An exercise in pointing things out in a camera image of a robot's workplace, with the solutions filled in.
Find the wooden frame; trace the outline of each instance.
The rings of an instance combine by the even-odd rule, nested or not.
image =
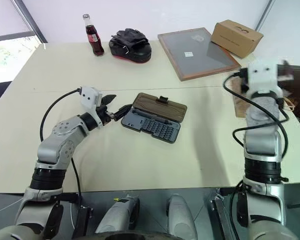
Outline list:
[[[175,32],[168,32],[168,33],[158,34],[158,39],[159,39],[165,53],[167,54],[174,70],[176,71],[176,73],[177,73],[177,75],[178,75],[178,77],[181,81],[195,79],[195,78],[201,78],[201,77],[205,77],[205,76],[209,76],[209,75],[213,75],[213,74],[218,74],[218,73],[223,73],[223,72],[227,72],[227,71],[231,71],[231,70],[236,70],[236,69],[239,69],[241,67],[241,65],[231,56],[231,54],[227,50],[225,50],[223,47],[217,45],[225,53],[225,55],[233,62],[232,65],[226,66],[226,67],[221,67],[221,68],[216,68],[216,69],[212,69],[212,70],[208,70],[208,71],[197,72],[197,73],[194,73],[194,74],[184,75],[181,72],[180,67],[176,63],[173,55],[171,54],[171,51],[166,46],[166,43],[163,39],[163,36],[172,35],[172,34],[176,34],[176,33],[182,33],[182,32],[193,32],[193,31],[196,31],[196,30],[203,30],[207,35],[209,35],[211,37],[210,32],[208,32],[208,30],[205,29],[204,27],[194,28],[194,29],[190,29],[190,30],[182,30],[182,31],[175,31]]]

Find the brown case lid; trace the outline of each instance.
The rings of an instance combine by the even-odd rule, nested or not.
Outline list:
[[[167,97],[161,96],[157,98],[156,96],[143,92],[140,92],[136,96],[132,106],[135,109],[155,114],[178,123],[184,120],[187,111],[186,105],[169,101]]]

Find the bottle cap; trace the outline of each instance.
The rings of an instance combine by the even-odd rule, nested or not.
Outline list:
[[[82,17],[83,17],[83,19],[89,19],[90,18],[89,14],[87,14],[87,13],[83,14]]]

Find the gray floor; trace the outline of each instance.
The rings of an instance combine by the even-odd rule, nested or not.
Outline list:
[[[195,226],[200,240],[222,239],[222,235],[216,232],[218,222],[211,218],[212,205],[210,200],[214,198],[215,188],[186,188],[186,189],[156,189],[156,190],[134,190],[134,191],[110,191],[110,192],[85,192],[83,193],[83,204],[94,208],[93,217],[89,222],[88,233],[93,233],[106,211],[114,203],[114,198],[126,195],[138,196],[141,207],[136,230],[166,232],[168,219],[166,216],[166,201],[172,194],[182,195],[195,219]],[[0,209],[14,203],[21,197],[9,194],[0,194]],[[300,184],[289,184],[286,188],[287,204],[300,203]],[[62,202],[64,206],[63,218],[58,235],[55,240],[71,239],[73,227],[70,218],[70,204]],[[226,209],[229,209],[229,197],[224,200]],[[12,225],[19,207],[19,202],[0,211],[0,229]],[[75,221],[77,207],[72,205],[72,215]],[[287,226],[298,235],[300,239],[300,208],[288,209]],[[236,228],[240,239],[247,239],[247,230],[239,224]]]

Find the red label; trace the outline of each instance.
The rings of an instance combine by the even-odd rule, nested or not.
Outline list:
[[[98,42],[98,38],[96,34],[88,34],[88,40],[91,43]]]

